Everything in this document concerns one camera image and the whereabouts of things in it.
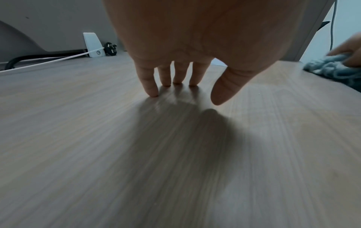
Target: blue cloth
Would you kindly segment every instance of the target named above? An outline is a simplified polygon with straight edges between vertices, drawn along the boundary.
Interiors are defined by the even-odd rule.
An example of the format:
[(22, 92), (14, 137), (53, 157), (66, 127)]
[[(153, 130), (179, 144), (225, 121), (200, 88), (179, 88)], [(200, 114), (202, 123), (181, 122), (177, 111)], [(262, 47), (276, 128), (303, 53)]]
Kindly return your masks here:
[(303, 69), (321, 77), (341, 82), (361, 92), (361, 68), (350, 68), (342, 64), (349, 56), (349, 54), (326, 56), (323, 59), (307, 63)]

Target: human hand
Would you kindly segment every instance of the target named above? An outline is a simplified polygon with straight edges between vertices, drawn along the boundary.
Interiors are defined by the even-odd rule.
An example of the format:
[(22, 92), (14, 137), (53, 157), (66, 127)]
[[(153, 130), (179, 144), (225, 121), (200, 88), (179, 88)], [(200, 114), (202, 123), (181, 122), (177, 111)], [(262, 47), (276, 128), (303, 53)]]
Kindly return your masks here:
[(354, 34), (327, 55), (335, 56), (343, 53), (351, 53), (351, 56), (343, 62), (343, 65), (348, 67), (361, 66), (361, 32)]
[(182, 83), (190, 62), (197, 85), (213, 58), (228, 67), (211, 100), (220, 105), (288, 50), (307, 0), (104, 0), (115, 30), (133, 58), (145, 92)]

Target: wooden table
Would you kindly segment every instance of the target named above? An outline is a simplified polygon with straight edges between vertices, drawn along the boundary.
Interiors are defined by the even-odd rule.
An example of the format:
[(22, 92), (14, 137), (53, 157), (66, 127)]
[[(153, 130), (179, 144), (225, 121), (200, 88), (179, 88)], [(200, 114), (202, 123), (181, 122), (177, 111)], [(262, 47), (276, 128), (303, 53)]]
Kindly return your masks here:
[(126, 53), (1, 76), (0, 227), (361, 227), (361, 94), (277, 62), (214, 106), (224, 69), (158, 98)]

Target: gray cable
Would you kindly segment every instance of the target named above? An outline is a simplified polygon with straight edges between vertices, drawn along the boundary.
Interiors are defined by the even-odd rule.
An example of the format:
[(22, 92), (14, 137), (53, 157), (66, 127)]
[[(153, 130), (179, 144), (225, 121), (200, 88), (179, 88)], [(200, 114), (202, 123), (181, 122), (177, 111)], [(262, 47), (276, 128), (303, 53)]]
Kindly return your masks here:
[(337, 10), (337, 0), (335, 0), (334, 14), (332, 15), (332, 21), (331, 21), (331, 45), (330, 45), (330, 51), (334, 47), (334, 24), (335, 24), (336, 10)]

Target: finger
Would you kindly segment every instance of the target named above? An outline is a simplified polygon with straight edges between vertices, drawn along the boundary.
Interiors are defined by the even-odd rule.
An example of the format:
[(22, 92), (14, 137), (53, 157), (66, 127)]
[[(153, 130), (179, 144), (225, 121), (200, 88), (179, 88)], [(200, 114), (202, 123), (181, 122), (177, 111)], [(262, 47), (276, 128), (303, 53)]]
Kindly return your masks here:
[(154, 69), (143, 68), (135, 64), (135, 70), (137, 71), (138, 78), (142, 83), (145, 92), (150, 97), (158, 96), (158, 87), (154, 80)]
[(340, 46), (338, 46), (335, 49), (332, 49), (329, 53), (327, 53), (327, 56), (335, 56), (338, 54), (351, 52), (352, 50), (349, 48), (349, 45), (347, 42), (342, 43)]
[(176, 74), (173, 78), (174, 84), (181, 84), (187, 75), (187, 70), (189, 67), (189, 63), (186, 62), (174, 62), (174, 69), (176, 71)]
[(255, 72), (244, 72), (227, 67), (216, 81), (211, 92), (211, 101), (220, 105), (232, 98), (254, 76)]
[(170, 86), (172, 78), (170, 77), (170, 64), (167, 63), (158, 67), (159, 78), (163, 86)]
[(193, 63), (193, 72), (192, 72), (191, 79), (189, 80), (190, 86), (196, 86), (196, 85), (198, 85), (198, 83), (200, 83), (200, 81), (202, 81), (202, 78), (203, 78), (204, 74), (206, 73), (210, 64), (211, 64), (211, 62), (208, 62), (208, 63), (194, 62)]
[(355, 51), (348, 59), (343, 62), (343, 65), (348, 67), (361, 66), (361, 48)]

